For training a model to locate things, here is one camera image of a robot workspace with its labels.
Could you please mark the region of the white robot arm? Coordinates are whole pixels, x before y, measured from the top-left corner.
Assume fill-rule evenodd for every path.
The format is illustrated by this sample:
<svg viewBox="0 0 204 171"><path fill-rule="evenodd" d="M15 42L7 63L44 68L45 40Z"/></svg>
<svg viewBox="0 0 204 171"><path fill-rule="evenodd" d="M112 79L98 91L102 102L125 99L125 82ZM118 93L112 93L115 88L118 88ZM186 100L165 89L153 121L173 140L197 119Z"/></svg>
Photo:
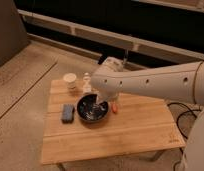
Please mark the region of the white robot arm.
<svg viewBox="0 0 204 171"><path fill-rule="evenodd" d="M204 171L204 61L123 72L122 62L108 57L92 74L91 85L105 100L123 92L201 105L178 171Z"/></svg>

